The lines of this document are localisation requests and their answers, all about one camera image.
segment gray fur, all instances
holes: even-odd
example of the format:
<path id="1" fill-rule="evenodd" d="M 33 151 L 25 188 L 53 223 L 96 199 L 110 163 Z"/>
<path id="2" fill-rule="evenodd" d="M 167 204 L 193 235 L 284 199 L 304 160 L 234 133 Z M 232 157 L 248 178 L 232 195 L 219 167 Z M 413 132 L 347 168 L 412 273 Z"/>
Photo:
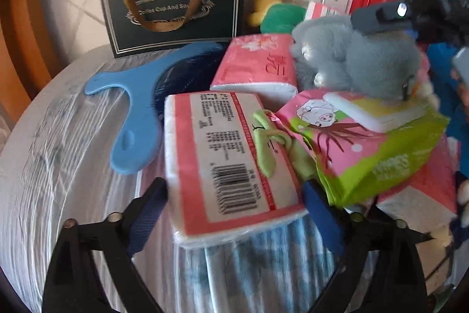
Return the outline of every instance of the gray fur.
<path id="1" fill-rule="evenodd" d="M 352 90 L 369 97 L 402 98 L 402 85 L 416 76 L 420 53 L 404 32 L 364 36 L 352 28 L 350 16 L 331 16 L 300 23 L 291 47 L 299 90 L 315 88 L 321 72 L 327 88 Z M 309 60 L 302 47 L 311 48 Z"/>

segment blue plastic handle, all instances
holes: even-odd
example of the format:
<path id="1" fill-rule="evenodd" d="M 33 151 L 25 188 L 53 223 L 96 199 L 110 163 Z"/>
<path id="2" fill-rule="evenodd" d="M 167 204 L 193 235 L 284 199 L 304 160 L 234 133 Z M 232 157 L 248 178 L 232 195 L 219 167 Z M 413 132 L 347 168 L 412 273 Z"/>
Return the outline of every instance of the blue plastic handle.
<path id="1" fill-rule="evenodd" d="M 123 88 L 130 99 L 127 118 L 111 152 L 114 170 L 134 174 L 149 164 L 158 152 L 163 129 L 153 104 L 160 77 L 179 61 L 221 50 L 223 47 L 217 43 L 192 43 L 137 68 L 101 72 L 88 80 L 84 89 L 86 95 L 117 87 Z"/>

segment yellow plush toy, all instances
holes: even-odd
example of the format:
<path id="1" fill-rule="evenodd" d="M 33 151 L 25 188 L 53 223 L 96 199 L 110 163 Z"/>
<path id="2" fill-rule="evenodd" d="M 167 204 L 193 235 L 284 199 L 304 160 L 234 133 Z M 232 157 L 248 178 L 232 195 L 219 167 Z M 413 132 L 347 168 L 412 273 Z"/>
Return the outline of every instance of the yellow plush toy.
<path id="1" fill-rule="evenodd" d="M 281 0 L 254 0 L 254 12 L 248 16 L 250 27 L 259 27 L 267 11 L 274 5 L 282 3 Z"/>

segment dark blue bristle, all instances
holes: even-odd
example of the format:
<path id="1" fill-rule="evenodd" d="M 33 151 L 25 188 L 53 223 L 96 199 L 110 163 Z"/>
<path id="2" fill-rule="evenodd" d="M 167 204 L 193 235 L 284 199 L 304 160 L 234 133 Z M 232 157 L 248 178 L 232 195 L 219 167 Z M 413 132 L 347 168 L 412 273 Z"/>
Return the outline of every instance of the dark blue bristle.
<path id="1" fill-rule="evenodd" d="M 163 119 L 169 95 L 209 90 L 225 51 L 208 52 L 172 66 L 155 87 L 154 107 Z"/>

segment green plush toy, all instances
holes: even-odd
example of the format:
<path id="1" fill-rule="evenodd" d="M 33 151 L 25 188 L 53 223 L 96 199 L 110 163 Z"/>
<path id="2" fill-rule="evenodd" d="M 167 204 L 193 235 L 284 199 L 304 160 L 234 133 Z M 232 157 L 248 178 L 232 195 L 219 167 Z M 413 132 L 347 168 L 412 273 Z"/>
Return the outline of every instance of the green plush toy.
<path id="1" fill-rule="evenodd" d="M 278 3 L 267 10 L 261 23 L 262 33 L 291 33 L 304 20 L 306 9 L 296 4 Z"/>

